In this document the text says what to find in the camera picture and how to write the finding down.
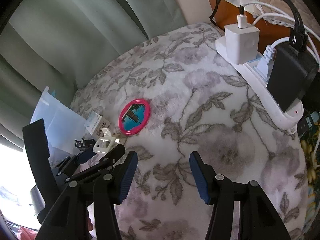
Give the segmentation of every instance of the plastic storage box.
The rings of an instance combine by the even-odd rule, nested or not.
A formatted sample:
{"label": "plastic storage box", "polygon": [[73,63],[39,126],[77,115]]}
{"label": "plastic storage box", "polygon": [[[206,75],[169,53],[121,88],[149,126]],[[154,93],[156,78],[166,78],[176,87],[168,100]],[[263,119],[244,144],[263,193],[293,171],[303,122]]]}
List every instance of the plastic storage box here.
{"label": "plastic storage box", "polygon": [[58,164],[65,157],[78,154],[74,140],[80,140],[85,134],[85,119],[43,91],[36,106],[31,122],[44,119],[45,133],[48,138],[50,166]]}

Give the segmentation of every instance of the power strip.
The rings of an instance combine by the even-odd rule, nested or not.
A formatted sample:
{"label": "power strip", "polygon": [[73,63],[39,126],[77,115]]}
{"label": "power strip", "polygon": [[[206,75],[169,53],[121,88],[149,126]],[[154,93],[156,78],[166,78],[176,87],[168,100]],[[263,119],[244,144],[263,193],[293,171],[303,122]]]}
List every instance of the power strip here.
{"label": "power strip", "polygon": [[282,112],[277,102],[267,90],[267,83],[254,70],[257,66],[262,54],[258,52],[256,59],[244,64],[233,64],[227,57],[226,37],[222,36],[216,40],[217,52],[225,58],[233,67],[242,75],[242,77],[251,86],[254,92],[259,97],[263,107],[269,114],[274,124],[288,133],[294,134],[297,131],[297,122],[303,116],[303,105],[299,101],[294,106],[291,106],[286,112]]}

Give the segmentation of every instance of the barcode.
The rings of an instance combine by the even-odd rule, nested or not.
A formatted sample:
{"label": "barcode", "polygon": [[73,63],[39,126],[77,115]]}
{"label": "barcode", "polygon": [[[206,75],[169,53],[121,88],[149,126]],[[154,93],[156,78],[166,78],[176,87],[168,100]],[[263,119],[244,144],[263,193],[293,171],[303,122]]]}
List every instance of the barcode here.
{"label": "barcode", "polygon": [[99,127],[99,130],[97,131],[97,136],[100,136],[100,134],[102,133],[102,130],[101,130],[101,128],[104,128],[105,126],[106,126],[106,122],[103,122],[101,125],[100,125],[100,127]]}

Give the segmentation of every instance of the blue gripper pad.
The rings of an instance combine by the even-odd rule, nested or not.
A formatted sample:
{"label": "blue gripper pad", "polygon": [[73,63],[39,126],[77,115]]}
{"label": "blue gripper pad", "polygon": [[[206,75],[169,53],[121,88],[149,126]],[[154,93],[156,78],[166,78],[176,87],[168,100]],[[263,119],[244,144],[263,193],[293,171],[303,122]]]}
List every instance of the blue gripper pad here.
{"label": "blue gripper pad", "polygon": [[136,168],[138,166],[138,155],[135,152],[128,164],[127,170],[125,171],[122,180],[120,182],[120,193],[119,193],[119,202],[122,203],[127,198],[132,179]]}
{"label": "blue gripper pad", "polygon": [[189,162],[190,162],[191,172],[192,172],[193,178],[195,179],[200,198],[204,200],[206,204],[208,204],[210,200],[210,196],[208,193],[208,184],[206,179],[204,178],[204,175],[193,153],[191,153],[189,156]]}

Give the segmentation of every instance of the fuzzy blanket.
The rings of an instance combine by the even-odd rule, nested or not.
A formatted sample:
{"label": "fuzzy blanket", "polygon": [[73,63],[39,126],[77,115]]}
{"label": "fuzzy blanket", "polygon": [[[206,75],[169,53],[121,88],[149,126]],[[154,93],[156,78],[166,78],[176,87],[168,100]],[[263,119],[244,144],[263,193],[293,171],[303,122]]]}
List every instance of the fuzzy blanket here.
{"label": "fuzzy blanket", "polygon": [[[188,162],[194,150],[233,181],[258,181],[292,239],[301,233],[308,183],[298,136],[274,125],[247,82],[216,52],[222,34],[200,23],[154,37],[75,94],[75,112],[87,118],[94,110],[113,124],[133,99],[151,106],[146,127],[122,137],[127,151],[139,156],[128,197],[116,206],[123,240],[205,238],[212,206],[195,187]],[[97,162],[93,158],[89,166]],[[235,203],[231,239],[237,239],[238,227]]]}

